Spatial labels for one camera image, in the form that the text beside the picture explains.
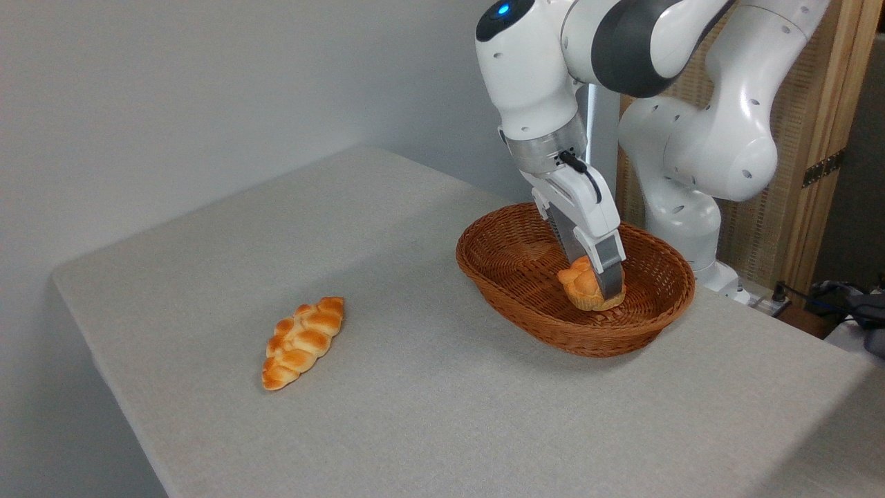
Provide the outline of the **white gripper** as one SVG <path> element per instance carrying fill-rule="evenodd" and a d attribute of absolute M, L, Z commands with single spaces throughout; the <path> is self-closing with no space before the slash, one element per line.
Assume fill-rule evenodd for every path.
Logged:
<path fill-rule="evenodd" d="M 519 172 L 533 186 L 533 199 L 550 225 L 569 265 L 588 256 L 604 299 L 623 291 L 626 253 L 617 228 L 620 216 L 600 173 L 580 160 L 560 162 L 550 172 Z"/>

